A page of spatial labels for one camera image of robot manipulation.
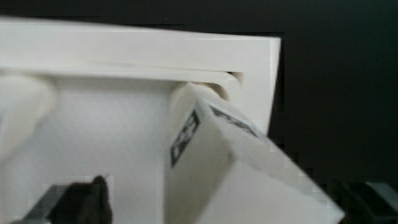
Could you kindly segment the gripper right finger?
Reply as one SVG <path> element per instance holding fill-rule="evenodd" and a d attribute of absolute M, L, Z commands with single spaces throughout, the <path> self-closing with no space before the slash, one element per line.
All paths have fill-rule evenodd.
<path fill-rule="evenodd" d="M 398 224 L 398 183 L 333 180 L 329 195 L 345 212 L 338 224 Z"/>

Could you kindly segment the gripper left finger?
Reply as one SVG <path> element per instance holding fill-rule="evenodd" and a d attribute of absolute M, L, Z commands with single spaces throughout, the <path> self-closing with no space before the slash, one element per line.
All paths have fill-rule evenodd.
<path fill-rule="evenodd" d="M 34 206 L 11 224 L 112 224 L 114 212 L 107 179 L 54 185 Z"/>

